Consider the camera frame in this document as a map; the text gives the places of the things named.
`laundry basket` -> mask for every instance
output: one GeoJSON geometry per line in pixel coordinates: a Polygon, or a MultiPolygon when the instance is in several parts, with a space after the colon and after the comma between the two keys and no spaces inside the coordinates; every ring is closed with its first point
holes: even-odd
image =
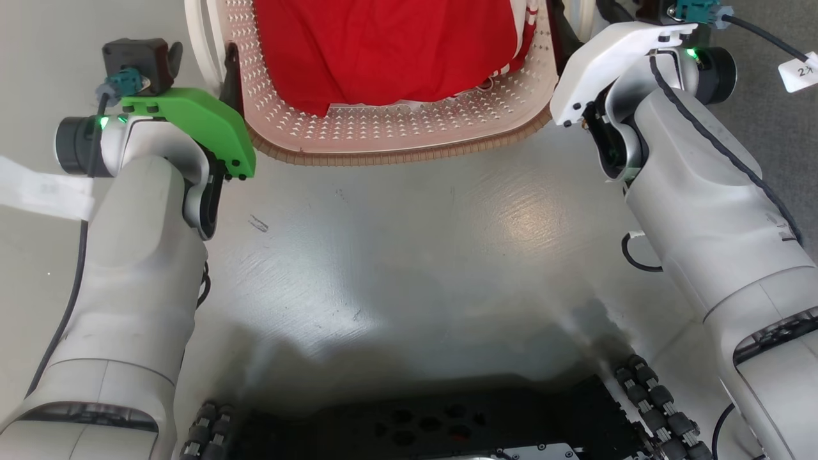
{"type": "Polygon", "coordinates": [[[245,121],[253,145],[297,165],[382,165],[431,160],[509,145],[542,128],[557,83],[547,0],[522,70],[490,90],[420,106],[331,106],[326,117],[282,101],[262,57],[252,0],[186,0],[191,44],[205,82],[218,94],[225,47],[239,49],[245,121]]]}

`dark gray carpet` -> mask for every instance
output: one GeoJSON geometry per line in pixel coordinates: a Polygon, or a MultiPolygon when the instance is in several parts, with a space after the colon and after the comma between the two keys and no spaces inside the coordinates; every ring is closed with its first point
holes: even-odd
{"type": "MultiPolygon", "coordinates": [[[[725,4],[798,50],[818,52],[815,0],[725,4]]],[[[818,85],[786,92],[778,65],[792,57],[735,25],[713,31],[711,42],[730,51],[739,68],[733,96],[711,110],[758,160],[801,228],[807,252],[818,259],[818,85]]]]}

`cable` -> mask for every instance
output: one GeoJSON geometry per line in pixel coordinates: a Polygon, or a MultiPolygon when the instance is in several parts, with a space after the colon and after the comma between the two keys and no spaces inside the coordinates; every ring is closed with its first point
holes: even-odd
{"type": "Polygon", "coordinates": [[[676,95],[675,92],[671,89],[671,87],[667,84],[667,82],[662,77],[662,74],[659,73],[659,69],[656,66],[656,54],[655,52],[650,55],[650,71],[653,72],[654,77],[656,78],[656,83],[664,92],[664,95],[670,102],[676,106],[676,109],[679,110],[681,116],[685,118],[685,120],[690,121],[695,128],[696,131],[699,132],[705,139],[709,140],[710,143],[713,145],[719,153],[726,156],[727,159],[735,166],[739,171],[742,173],[747,174],[747,177],[750,179],[752,183],[754,183],[758,188],[761,188],[764,192],[764,195],[772,202],[773,205],[778,209],[778,212],[781,213],[781,216],[784,217],[784,220],[787,221],[789,228],[793,231],[793,236],[795,240],[798,242],[799,245],[803,246],[801,230],[798,229],[798,226],[795,224],[795,218],[793,215],[789,213],[787,206],[784,205],[784,202],[772,191],[769,185],[767,185],[758,175],[750,169],[747,165],[742,163],[730,149],[725,147],[721,141],[716,138],[712,133],[710,133],[707,128],[702,125],[702,123],[697,119],[693,114],[690,113],[690,110],[687,110],[687,107],[681,102],[679,97],[676,95]]]}
{"type": "MultiPolygon", "coordinates": [[[[730,413],[733,412],[733,409],[735,409],[735,404],[730,403],[730,405],[724,409],[724,412],[722,412],[721,416],[718,418],[718,421],[716,422],[716,427],[713,428],[713,441],[712,443],[710,443],[710,452],[713,455],[713,460],[718,460],[717,451],[718,436],[721,434],[721,427],[724,426],[724,422],[727,420],[727,416],[729,416],[730,413]]],[[[753,460],[764,460],[765,458],[766,455],[761,454],[758,457],[754,457],[753,460]]]]}
{"type": "MultiPolygon", "coordinates": [[[[97,107],[97,119],[94,120],[94,132],[91,143],[91,158],[88,160],[88,177],[94,177],[94,169],[97,167],[97,157],[100,155],[100,140],[102,139],[102,127],[99,124],[99,119],[105,115],[105,108],[108,105],[108,94],[103,94],[100,97],[100,103],[97,107]]],[[[77,296],[79,295],[79,287],[83,282],[83,272],[85,271],[85,252],[88,248],[88,221],[83,220],[79,223],[79,244],[77,248],[77,268],[74,270],[74,285],[71,287],[71,295],[68,298],[68,304],[65,306],[65,312],[62,314],[60,324],[54,331],[51,341],[48,343],[43,358],[40,359],[40,364],[37,366],[37,371],[34,372],[34,377],[31,379],[28,391],[25,392],[25,397],[28,398],[37,385],[40,379],[43,378],[43,372],[46,370],[48,361],[56,350],[56,346],[60,344],[65,328],[68,326],[68,321],[71,319],[71,314],[74,312],[74,306],[77,304],[77,296]]]]}
{"type": "Polygon", "coordinates": [[[737,18],[735,16],[730,16],[730,15],[722,16],[721,20],[723,20],[725,22],[729,22],[731,24],[738,25],[742,29],[749,30],[750,32],[753,32],[754,34],[758,35],[759,37],[764,38],[766,41],[768,41],[768,42],[776,45],[777,47],[783,49],[784,51],[791,54],[792,56],[794,56],[796,59],[798,59],[801,62],[807,62],[810,59],[806,54],[804,54],[804,53],[800,52],[799,50],[795,49],[795,47],[793,47],[792,45],[789,45],[789,44],[785,43],[784,40],[776,37],[775,35],[767,32],[766,30],[762,29],[761,27],[758,27],[755,24],[750,24],[746,20],[739,19],[739,18],[737,18]]]}
{"type": "Polygon", "coordinates": [[[202,273],[202,284],[204,284],[204,291],[199,296],[199,300],[196,301],[196,308],[199,308],[199,305],[207,299],[207,295],[210,293],[210,266],[207,265],[207,262],[204,263],[204,273],[202,273]]]}
{"type": "Polygon", "coordinates": [[[633,259],[633,257],[631,257],[631,253],[627,250],[627,243],[630,240],[631,240],[631,234],[629,232],[625,233],[625,236],[622,237],[622,255],[625,256],[625,260],[627,260],[627,262],[629,264],[633,265],[634,267],[638,268],[639,270],[642,270],[643,272],[661,273],[661,272],[664,271],[664,270],[662,270],[662,267],[652,267],[650,265],[643,265],[643,264],[640,264],[639,262],[636,262],[633,259]]]}

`red garment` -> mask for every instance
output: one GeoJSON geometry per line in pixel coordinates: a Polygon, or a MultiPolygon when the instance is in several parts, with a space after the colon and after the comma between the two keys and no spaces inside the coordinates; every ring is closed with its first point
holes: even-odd
{"type": "Polygon", "coordinates": [[[320,116],[331,103],[439,101],[473,88],[512,61],[519,38],[509,0],[256,0],[255,9],[279,96],[320,116]]]}

